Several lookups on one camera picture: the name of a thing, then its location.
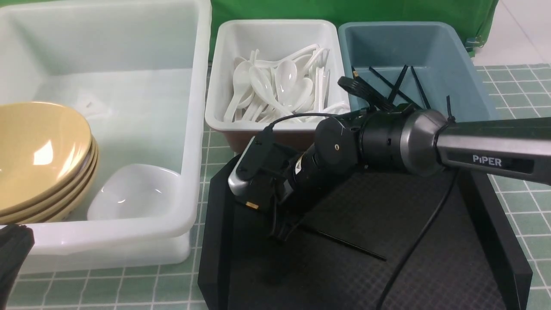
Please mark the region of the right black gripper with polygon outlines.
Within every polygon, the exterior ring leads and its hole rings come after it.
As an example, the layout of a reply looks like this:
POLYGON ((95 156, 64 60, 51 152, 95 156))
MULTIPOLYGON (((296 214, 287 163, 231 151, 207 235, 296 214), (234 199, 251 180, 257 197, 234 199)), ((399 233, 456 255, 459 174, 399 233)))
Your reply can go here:
POLYGON ((261 174, 260 185, 267 190, 271 229, 268 237, 285 242, 315 207, 315 182, 306 174, 261 174))

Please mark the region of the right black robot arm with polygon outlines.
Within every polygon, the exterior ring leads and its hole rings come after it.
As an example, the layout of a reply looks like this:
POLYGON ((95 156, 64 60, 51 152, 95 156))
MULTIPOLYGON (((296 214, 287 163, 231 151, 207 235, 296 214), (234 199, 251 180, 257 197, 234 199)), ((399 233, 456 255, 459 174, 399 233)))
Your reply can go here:
POLYGON ((456 123, 433 109, 326 115, 274 179, 270 237, 286 241, 320 199, 361 171, 427 177, 446 168, 550 184, 550 118, 456 123))

